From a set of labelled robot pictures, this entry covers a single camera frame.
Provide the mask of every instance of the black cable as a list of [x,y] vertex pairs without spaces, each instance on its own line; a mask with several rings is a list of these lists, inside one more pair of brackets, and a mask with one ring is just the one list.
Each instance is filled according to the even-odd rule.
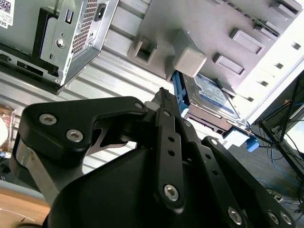
[[294,144],[296,150],[298,151],[299,155],[301,155],[301,152],[299,151],[298,147],[296,146],[296,144],[295,144],[295,142],[292,140],[292,138],[291,138],[287,133],[285,133],[285,134],[286,134],[286,135],[288,136],[288,138],[293,142],[293,144]]
[[300,220],[300,218],[302,218],[302,216],[303,216],[303,214],[300,215],[300,217],[297,220],[295,220],[295,222],[298,222]]
[[[300,122],[300,121],[304,121],[304,120],[293,120],[293,121],[289,121],[288,124],[291,124],[291,123],[295,123],[295,122]],[[277,131],[280,131],[282,129],[282,126],[279,126],[274,133],[276,133]]]
[[280,157],[280,158],[271,158],[270,156],[269,156],[269,148],[267,149],[267,155],[268,155],[268,158],[270,158],[271,160],[273,160],[273,161],[277,161],[277,160],[280,160],[280,159],[282,159],[282,158],[284,158],[284,156],[282,156],[282,157]]
[[260,136],[262,137],[262,132],[261,132],[261,127],[259,126],[258,127],[258,130],[260,131]]
[[302,189],[302,186],[303,186],[303,182],[301,183],[301,186],[299,187],[298,189],[298,194],[297,194],[297,197],[298,197],[298,200],[299,200],[299,203],[301,204],[301,189]]

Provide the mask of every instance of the blue cable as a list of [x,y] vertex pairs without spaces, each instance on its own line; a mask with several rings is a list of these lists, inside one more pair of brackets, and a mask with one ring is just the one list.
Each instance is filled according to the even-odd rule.
[[293,179],[291,179],[284,171],[282,171],[280,168],[277,167],[277,165],[275,164],[275,161],[273,160],[274,159],[274,153],[273,153],[273,150],[271,148],[271,162],[272,164],[274,165],[274,167],[280,171],[290,182],[292,182],[293,184],[295,184],[296,186],[298,187],[301,187],[301,185],[297,182],[295,182]]
[[[304,102],[303,102],[303,103],[294,104],[293,106],[299,106],[299,105],[304,105]],[[272,111],[275,111],[276,109],[279,109],[279,108],[281,108],[282,106],[272,108],[271,110],[272,110]],[[263,118],[265,118],[269,112],[270,112],[270,110],[269,110],[267,113],[265,113],[265,115],[264,115]]]
[[270,188],[272,188],[272,189],[277,189],[277,190],[281,191],[281,192],[284,193],[284,194],[287,193],[287,190],[285,190],[285,189],[283,189],[283,188],[281,188],[281,187],[273,186],[273,185],[269,184],[269,183],[268,183],[266,180],[264,180],[264,179],[256,178],[256,180],[264,182],[265,184],[267,184],[267,185],[268,185]]

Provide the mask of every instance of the ventilation grille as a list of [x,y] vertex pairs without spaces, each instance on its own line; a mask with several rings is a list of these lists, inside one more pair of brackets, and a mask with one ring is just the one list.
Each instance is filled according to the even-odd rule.
[[83,50],[86,44],[87,36],[92,24],[92,20],[94,19],[94,14],[97,9],[97,0],[88,0],[86,5],[86,11],[84,14],[84,20],[81,24],[81,31],[78,35],[75,36],[73,41],[73,50],[74,54]]

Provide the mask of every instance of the power supply unit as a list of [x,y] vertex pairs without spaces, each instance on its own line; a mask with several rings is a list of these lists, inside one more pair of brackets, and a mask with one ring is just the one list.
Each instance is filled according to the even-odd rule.
[[0,0],[0,71],[58,94],[102,48],[118,0]]

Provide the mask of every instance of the metal slot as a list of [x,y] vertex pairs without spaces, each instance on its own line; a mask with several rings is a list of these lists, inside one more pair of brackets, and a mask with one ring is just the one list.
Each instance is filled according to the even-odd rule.
[[254,101],[254,99],[252,98],[252,97],[247,97],[246,98],[248,101],[250,101],[250,102],[253,102]]
[[29,65],[27,65],[25,63],[22,63],[20,61],[17,61],[17,66],[19,66],[19,67],[21,67],[21,68],[23,68],[23,69],[25,69],[25,70],[27,70],[27,71],[29,71],[31,73],[34,73],[36,75],[43,76],[43,72],[41,70],[33,68],[33,67],[31,67],[31,66],[29,66]]
[[279,68],[279,69],[282,69],[284,67],[284,65],[280,64],[280,63],[276,63],[275,64],[275,67]]
[[268,86],[269,83],[265,82],[265,81],[257,81],[259,84],[261,84],[262,86]]
[[293,42],[293,43],[291,44],[291,46],[292,46],[294,49],[296,49],[296,50],[300,50],[300,48],[302,47],[301,45],[299,45],[299,44],[296,43],[296,42]]
[[66,11],[66,19],[65,19],[65,22],[68,23],[68,24],[72,24],[73,15],[74,15],[74,12],[73,12],[73,11],[70,11],[70,10],[68,9],[68,10]]

